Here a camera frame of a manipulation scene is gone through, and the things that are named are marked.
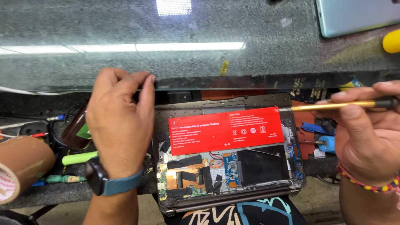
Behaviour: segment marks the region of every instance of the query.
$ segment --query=metal bracket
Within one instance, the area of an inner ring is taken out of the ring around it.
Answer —
[[[273,156],[278,156],[278,157],[280,157],[280,154],[279,154],[279,153],[276,153],[276,155],[274,155],[274,154],[271,154],[271,153],[266,153],[266,152],[262,152],[262,151],[257,151],[257,150],[254,150],[254,149],[250,148],[250,147],[245,147],[245,148],[243,148],[243,149],[250,150],[250,151],[255,151],[255,152],[259,152],[259,153],[265,153],[265,154],[268,154],[268,155],[273,155]]]
[[[291,197],[294,197],[294,196],[296,196],[298,193],[300,193],[300,190],[299,190],[299,189],[291,190],[291,191],[290,191],[290,196],[291,196]]]
[[[165,215],[167,217],[173,217],[175,215],[175,211],[172,209],[169,209],[169,210],[165,211]]]

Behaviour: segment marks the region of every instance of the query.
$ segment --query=right hand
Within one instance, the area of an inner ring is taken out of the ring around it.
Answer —
[[[328,102],[371,100],[385,95],[400,98],[400,81],[376,83],[372,88],[352,88],[332,95]],[[336,155],[354,178],[373,187],[392,182],[400,169],[400,106],[395,110],[364,110],[352,104],[339,111],[314,111],[313,114],[338,121]]]

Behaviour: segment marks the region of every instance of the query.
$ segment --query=smartwatch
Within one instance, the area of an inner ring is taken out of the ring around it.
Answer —
[[[140,172],[133,176],[109,179],[98,156],[89,159],[86,163],[86,180],[97,196],[114,195],[132,190],[142,179],[142,173],[143,167]]]

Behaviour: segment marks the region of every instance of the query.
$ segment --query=laptop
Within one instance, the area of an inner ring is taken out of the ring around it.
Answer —
[[[276,110],[290,106],[287,93],[155,106],[161,212],[174,216],[299,193],[306,177],[293,113]]]

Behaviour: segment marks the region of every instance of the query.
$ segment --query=brown tape roll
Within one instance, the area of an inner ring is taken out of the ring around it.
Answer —
[[[0,143],[0,205],[21,192],[53,168],[56,158],[43,141],[18,136]]]

